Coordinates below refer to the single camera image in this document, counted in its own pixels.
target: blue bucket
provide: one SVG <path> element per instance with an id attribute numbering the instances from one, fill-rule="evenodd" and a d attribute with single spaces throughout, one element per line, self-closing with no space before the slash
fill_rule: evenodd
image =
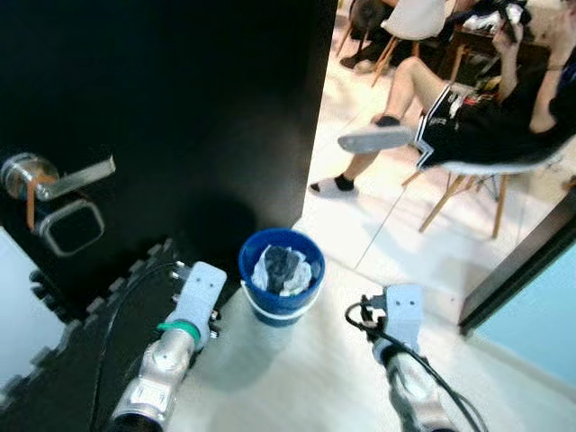
<path id="1" fill-rule="evenodd" d="M 312 269 L 315 266 L 319 267 L 319 271 L 312 271 L 310 287 L 306 291 L 289 297 L 281 297 L 272 292 L 263 291 L 252 283 L 254 267 L 268 245 L 291 247 L 306 256 L 306 261 Z M 243 279 L 244 294 L 258 319 L 274 327 L 293 324 L 314 303 L 318 297 L 325 267 L 324 256 L 316 243 L 292 229 L 259 231 L 244 243 L 238 256 L 238 268 Z"/>

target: black shorts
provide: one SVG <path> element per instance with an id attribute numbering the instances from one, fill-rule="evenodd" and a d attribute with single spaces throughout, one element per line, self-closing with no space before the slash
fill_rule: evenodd
<path id="1" fill-rule="evenodd" d="M 420 119 L 415 139 L 416 146 L 422 151 L 418 168 L 434 165 L 428 161 L 432 154 L 436 150 L 449 149 L 456 143 L 456 115 L 463 102 L 464 97 L 447 85 L 427 114 Z"/>

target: black cable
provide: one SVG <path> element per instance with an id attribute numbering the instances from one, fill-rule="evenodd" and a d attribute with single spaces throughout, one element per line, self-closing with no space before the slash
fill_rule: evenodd
<path id="1" fill-rule="evenodd" d="M 462 400 L 462 402 L 464 402 L 466 405 L 468 405 L 468 408 L 470 408 L 470 410 L 472 410 L 472 412 L 474 413 L 474 416 L 476 416 L 476 418 L 478 419 L 480 426 L 482 426 L 482 430 L 484 432 L 488 432 L 488 426 L 486 425 L 486 422 L 484 421 L 484 418 L 482 418 L 482 415 L 480 414 L 478 409 L 476 407 L 474 407 L 474 405 L 470 402 L 470 400 L 468 398 L 466 398 L 463 394 L 461 394 L 458 391 L 455 391 L 454 393 L 456 393 L 456 395 Z"/>
<path id="2" fill-rule="evenodd" d="M 130 297 L 130 295 L 134 292 L 135 288 L 140 285 L 142 280 L 146 279 L 148 276 L 153 275 L 158 270 L 165 269 L 167 267 L 173 267 L 176 265 L 176 262 L 172 263 L 165 263 L 157 265 L 149 269 L 147 272 L 136 278 L 133 282 L 128 283 L 128 287 L 126 291 L 124 291 L 123 296 L 118 301 L 116 305 L 116 310 L 110 317 L 110 321 L 108 322 L 108 328 L 106 329 L 106 333 L 104 334 L 104 339 L 102 343 L 102 348 L 100 349 L 100 354 L 98 355 L 98 363 L 96 365 L 96 376 L 95 376 L 95 383 L 94 389 L 92 391 L 92 405 L 90 408 L 90 415 L 88 417 L 88 432 L 94 432 L 95 424 L 98 417 L 98 405 L 100 404 L 100 388 L 102 384 L 102 375 L 104 370 L 104 359 L 106 358 L 106 353 L 108 352 L 108 347 L 110 345 L 110 341 L 112 340 L 112 334 L 114 329 L 114 324 L 116 323 L 116 319 L 120 314 L 120 310 L 126 300 Z"/>
<path id="3" fill-rule="evenodd" d="M 345 313 L 345 318 L 346 321 L 351 324 L 352 326 L 356 327 L 357 329 L 360 329 L 362 331 L 365 331 L 366 333 L 372 334 L 374 336 L 377 336 L 379 338 L 384 338 L 386 340 L 388 340 L 389 342 L 391 342 L 393 345 L 395 345 L 398 349 L 400 349 L 401 351 L 405 352 L 406 354 L 408 354 L 409 356 L 411 356 L 414 360 L 416 360 L 425 370 L 426 372 L 428 372 L 438 383 L 438 385 L 440 385 L 440 387 L 442 387 L 446 393 L 448 393 L 448 396 L 450 396 L 450 398 L 452 399 L 452 401 L 454 401 L 454 404 L 456 405 L 456 407 L 458 407 L 458 409 L 463 413 L 463 415 L 466 417 L 466 420 L 468 421 L 468 423 L 470 424 L 470 426 L 472 427 L 472 429 L 474 430 L 474 432 L 482 432 L 482 430 L 480 429 L 480 427 L 478 426 L 478 424 L 476 423 L 476 421 L 474 420 L 472 414 L 470 413 L 470 411 L 464 406 L 464 402 L 463 399 L 461 399 L 458 395 L 458 393 L 456 393 L 452 387 L 450 387 L 450 385 L 448 385 L 448 383 L 446 381 L 444 381 L 444 379 L 442 378 L 442 376 L 440 376 L 440 374 L 438 372 L 436 372 L 436 370 L 430 366 L 428 363 L 426 363 L 422 357 L 420 357 L 416 352 L 414 352 L 412 349 L 410 349 L 409 347 L 407 347 L 405 344 L 401 343 L 398 339 L 396 339 L 395 337 L 389 336 L 381 331 L 378 331 L 374 328 L 368 328 L 367 326 L 365 326 L 364 324 L 361 324 L 359 322 L 354 321 L 353 319 L 350 318 L 350 312 L 354 309 L 357 308 L 359 306 L 371 306 L 371 304 L 369 302 L 363 302 L 360 301 L 358 303 L 354 303 L 351 306 L 349 306 L 346 309 L 346 313 Z M 482 417 L 480 416 L 480 413 L 478 412 L 478 410 L 476 408 L 473 408 L 474 413 L 476 414 L 476 416 L 480 419 L 480 422 L 484 425 L 484 421 L 482 419 Z"/>

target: white tile floor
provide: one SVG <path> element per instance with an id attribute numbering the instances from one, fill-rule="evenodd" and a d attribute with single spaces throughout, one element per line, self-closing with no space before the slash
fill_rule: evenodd
<path id="1" fill-rule="evenodd" d="M 393 71 L 372 89 L 372 75 L 341 67 L 336 29 L 309 183 L 341 173 L 351 156 L 337 137 L 363 125 L 383 110 Z M 354 52 L 349 41 L 343 55 Z M 427 307 L 457 320 L 462 301 L 563 198 L 560 184 L 576 173 L 576 146 L 556 166 L 510 180 L 499 237 L 491 239 L 496 203 L 488 188 L 452 198 L 424 234 L 422 221 L 442 196 L 447 173 L 434 168 L 406 190 L 401 183 L 414 172 L 416 150 L 386 151 L 360 176 L 356 198 L 320 199 L 307 193 L 295 228 L 315 239 L 341 264 L 380 284 L 416 282 L 427 290 Z"/>
<path id="2" fill-rule="evenodd" d="M 349 304 L 382 288 L 329 259 L 322 290 L 287 328 L 259 323 L 237 292 L 222 309 L 220 338 L 184 380 L 169 432 L 400 431 L 384 369 L 344 320 Z M 428 315 L 418 341 L 491 432 L 576 432 L 575 404 L 463 340 L 456 326 Z M 458 430 L 470 430 L 442 402 Z"/>

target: black shirt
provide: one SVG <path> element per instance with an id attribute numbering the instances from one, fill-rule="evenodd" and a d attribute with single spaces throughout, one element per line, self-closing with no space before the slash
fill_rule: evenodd
<path id="1" fill-rule="evenodd" d="M 439 145 L 426 165 L 449 160 L 474 164 L 537 163 L 551 156 L 576 134 L 576 80 L 560 89 L 550 102 L 556 124 L 548 131 L 529 129 L 545 68 L 533 69 L 502 103 L 495 99 L 476 105 L 464 104 L 442 133 Z"/>

